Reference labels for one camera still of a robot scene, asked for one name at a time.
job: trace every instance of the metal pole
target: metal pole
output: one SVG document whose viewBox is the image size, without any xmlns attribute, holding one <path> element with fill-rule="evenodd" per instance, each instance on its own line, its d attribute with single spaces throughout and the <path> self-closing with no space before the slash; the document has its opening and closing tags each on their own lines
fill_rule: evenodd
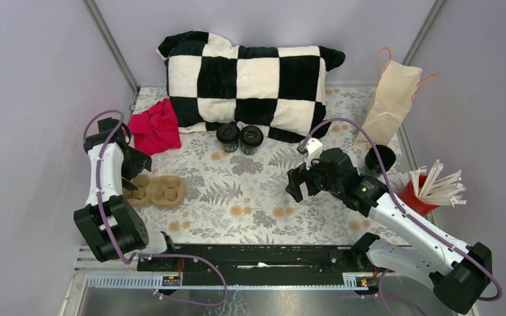
<svg viewBox="0 0 506 316">
<path fill-rule="evenodd" d="M 107 48 L 109 49 L 109 52 L 113 56 L 113 59 L 115 59 L 115 62 L 119 67 L 119 70 L 121 70 L 121 74 L 123 74 L 123 77 L 125 77 L 127 84 L 129 85 L 133 93 L 135 95 L 138 95 L 138 90 L 140 87 L 137 84 L 136 79 L 134 78 L 129 66 L 127 65 L 125 58 L 123 58 L 123 54 L 121 54 L 119 47 L 115 43 L 115 40 L 113 39 L 113 36 L 111 35 L 111 32 L 109 31 L 109 28 L 107 27 L 107 24 L 105 23 L 105 20 L 103 19 L 103 16 L 99 11 L 98 5 L 94 0 L 82 0 L 82 2 L 86 7 L 86 9 L 88 10 L 90 17 L 94 21 L 94 24 L 96 25 L 99 34 L 101 35 Z"/>
<path fill-rule="evenodd" d="M 416 38 L 414 39 L 410 49 L 408 50 L 407 55 L 403 60 L 403 65 L 409 66 L 413 62 L 414 56 L 416 56 L 418 50 L 420 49 L 420 46 L 422 45 L 422 42 L 428 35 L 428 32 L 431 30 L 432 26 L 434 25 L 434 22 L 436 21 L 437 17 L 441 13 L 441 10 L 444 8 L 447 2 L 448 0 L 436 0 L 433 3 L 430 12 L 428 13 L 426 19 L 424 20 L 424 23 L 422 24 L 420 31 L 418 31 Z M 401 127 L 399 129 L 399 138 L 400 138 L 399 141 L 405 150 L 405 154 L 407 156 L 408 165 L 410 169 L 416 170 L 417 168 L 420 167 L 420 162 L 414 150 L 406 120 L 401 124 Z"/>
</svg>

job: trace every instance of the floral mat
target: floral mat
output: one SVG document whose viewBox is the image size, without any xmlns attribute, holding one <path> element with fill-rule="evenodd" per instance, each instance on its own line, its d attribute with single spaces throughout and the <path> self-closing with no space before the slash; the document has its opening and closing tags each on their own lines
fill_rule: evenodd
<svg viewBox="0 0 506 316">
<path fill-rule="evenodd" d="M 327 118 L 364 120 L 374 88 L 327 89 Z M 141 113 L 167 97 L 164 88 L 142 88 L 134 112 Z M 357 135 L 345 122 L 334 122 L 321 139 L 325 148 L 340 147 L 354 166 L 365 153 L 352 147 Z M 181 134 L 181 149 L 152 156 L 150 176 L 177 175 L 187 185 L 185 202 L 175 209 L 152 205 L 136 209 L 148 230 L 166 231 L 176 243 L 209 244 L 354 244 L 364 233 L 406 244 L 388 228 L 347 209 L 327 192 L 296 203 L 285 191 L 287 171 L 303 156 L 297 144 L 272 139 L 254 155 L 225 153 L 215 132 Z M 408 180 L 407 164 L 395 136 L 390 147 L 397 162 L 388 172 L 395 190 Z"/>
</svg>

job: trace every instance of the red cup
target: red cup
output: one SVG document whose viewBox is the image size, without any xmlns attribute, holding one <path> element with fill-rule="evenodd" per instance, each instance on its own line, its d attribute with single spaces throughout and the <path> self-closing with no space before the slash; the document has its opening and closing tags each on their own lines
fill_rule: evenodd
<svg viewBox="0 0 506 316">
<path fill-rule="evenodd" d="M 420 189 L 424 186 L 424 182 L 426 181 L 426 178 L 428 176 L 421 174 L 418 178 L 418 182 L 420 185 Z M 427 214 L 431 213 L 434 209 L 437 209 L 438 205 L 433 204 L 427 204 L 422 202 L 420 199 L 418 199 L 414 195 L 414 186 L 412 184 L 412 181 L 409 181 L 407 186 L 405 186 L 402 191 L 398 194 L 399 198 L 411 209 L 413 209 L 416 213 L 426 216 Z"/>
</svg>

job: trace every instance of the white wall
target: white wall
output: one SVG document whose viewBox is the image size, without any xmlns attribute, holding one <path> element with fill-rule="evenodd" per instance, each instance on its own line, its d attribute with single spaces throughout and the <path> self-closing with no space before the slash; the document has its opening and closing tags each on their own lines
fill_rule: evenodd
<svg viewBox="0 0 506 316">
<path fill-rule="evenodd" d="M 438 211 L 439 223 L 493 251 L 504 296 L 478 310 L 506 315 L 506 1 L 449 1 L 414 64 L 441 73 L 407 119 L 420 163 L 461 169 L 469 188 L 468 205 Z"/>
<path fill-rule="evenodd" d="M 98 0 L 113 37 L 141 86 L 165 85 L 155 50 L 170 35 L 205 30 L 234 45 L 323 45 L 346 61 L 327 84 L 375 84 L 375 54 L 390 46 L 401 62 L 433 0 Z"/>
<path fill-rule="evenodd" d="M 81 1 L 0 1 L 0 315 L 56 315 L 88 195 L 88 119 L 131 91 Z"/>
</svg>

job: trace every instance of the pink towel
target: pink towel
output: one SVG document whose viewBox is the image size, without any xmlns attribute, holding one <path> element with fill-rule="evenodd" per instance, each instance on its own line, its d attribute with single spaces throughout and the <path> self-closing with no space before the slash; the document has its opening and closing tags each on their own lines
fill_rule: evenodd
<svg viewBox="0 0 506 316">
<path fill-rule="evenodd" d="M 177 117 L 167 98 L 143 113 L 133 115 L 127 126 L 133 135 L 135 149 L 146 155 L 181 148 Z"/>
</svg>

